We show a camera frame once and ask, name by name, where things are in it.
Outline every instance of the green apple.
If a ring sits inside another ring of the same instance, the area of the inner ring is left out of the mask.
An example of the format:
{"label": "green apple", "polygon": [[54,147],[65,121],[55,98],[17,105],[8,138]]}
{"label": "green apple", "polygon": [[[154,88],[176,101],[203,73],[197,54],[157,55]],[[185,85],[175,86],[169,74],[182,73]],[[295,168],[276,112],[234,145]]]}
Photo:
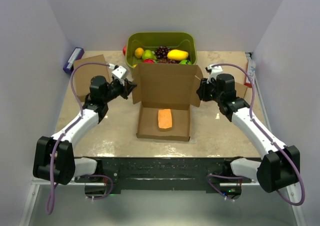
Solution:
{"label": "green apple", "polygon": [[144,61],[147,59],[157,60],[156,56],[149,49],[145,50],[142,54],[142,60]]}
{"label": "green apple", "polygon": [[180,65],[192,65],[191,61],[188,59],[182,60],[179,64]]}

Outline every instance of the white enclosure wall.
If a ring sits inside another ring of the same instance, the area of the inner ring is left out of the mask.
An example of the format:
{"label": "white enclosure wall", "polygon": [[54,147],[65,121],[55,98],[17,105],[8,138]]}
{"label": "white enclosure wall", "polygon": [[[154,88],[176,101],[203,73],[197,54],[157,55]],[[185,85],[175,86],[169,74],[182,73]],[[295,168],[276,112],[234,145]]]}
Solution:
{"label": "white enclosure wall", "polygon": [[121,50],[141,31],[185,31],[197,50],[253,51],[282,0],[49,0],[67,39]]}
{"label": "white enclosure wall", "polygon": [[36,142],[57,122],[72,49],[48,0],[0,0],[0,224],[18,225]]}
{"label": "white enclosure wall", "polygon": [[283,0],[253,54],[271,129],[301,153],[308,226],[320,219],[319,11],[319,0]]}

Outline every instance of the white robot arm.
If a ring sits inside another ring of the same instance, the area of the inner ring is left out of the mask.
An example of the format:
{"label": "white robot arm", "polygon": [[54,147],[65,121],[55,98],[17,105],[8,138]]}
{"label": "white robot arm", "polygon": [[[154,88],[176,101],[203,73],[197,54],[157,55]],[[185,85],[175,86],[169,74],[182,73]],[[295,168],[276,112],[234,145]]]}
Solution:
{"label": "white robot arm", "polygon": [[73,177],[95,173],[96,160],[88,157],[74,158],[73,152],[82,137],[103,120],[108,111],[108,102],[118,96],[128,99],[128,95],[136,87],[127,80],[126,68],[113,64],[110,67],[114,69],[113,81],[108,83],[103,76],[94,77],[90,93],[79,114],[59,132],[38,140],[33,165],[35,177],[50,180],[50,153],[57,141],[59,145],[55,155],[54,182],[66,185]]}
{"label": "white robot arm", "polygon": [[231,74],[223,73],[222,67],[215,64],[210,64],[206,71],[210,76],[201,80],[197,90],[199,98],[202,101],[216,101],[220,112],[250,139],[262,159],[261,162],[243,157],[227,160],[223,176],[256,180],[268,193],[297,183],[298,175],[293,168],[300,170],[299,150],[276,138],[257,119],[249,104],[236,96],[235,79]]}

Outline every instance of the yellow mango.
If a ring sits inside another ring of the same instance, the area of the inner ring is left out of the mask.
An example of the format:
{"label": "yellow mango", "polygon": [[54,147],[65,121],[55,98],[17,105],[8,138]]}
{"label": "yellow mango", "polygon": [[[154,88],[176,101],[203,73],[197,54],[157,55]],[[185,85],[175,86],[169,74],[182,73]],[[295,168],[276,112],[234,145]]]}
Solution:
{"label": "yellow mango", "polygon": [[168,59],[170,60],[177,60],[177,61],[182,61],[186,60],[188,58],[189,54],[186,51],[178,50],[178,49],[173,49],[170,52],[168,52]]}

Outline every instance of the green plastic bin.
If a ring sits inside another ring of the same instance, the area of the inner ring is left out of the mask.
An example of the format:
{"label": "green plastic bin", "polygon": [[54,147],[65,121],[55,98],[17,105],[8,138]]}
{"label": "green plastic bin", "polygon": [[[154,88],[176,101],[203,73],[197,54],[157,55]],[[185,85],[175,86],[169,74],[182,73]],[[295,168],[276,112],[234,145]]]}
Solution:
{"label": "green plastic bin", "polygon": [[135,57],[137,48],[156,51],[160,46],[187,51],[192,64],[197,63],[195,39],[186,32],[137,32],[132,34],[126,44],[125,63],[133,69],[133,65],[143,61]]}

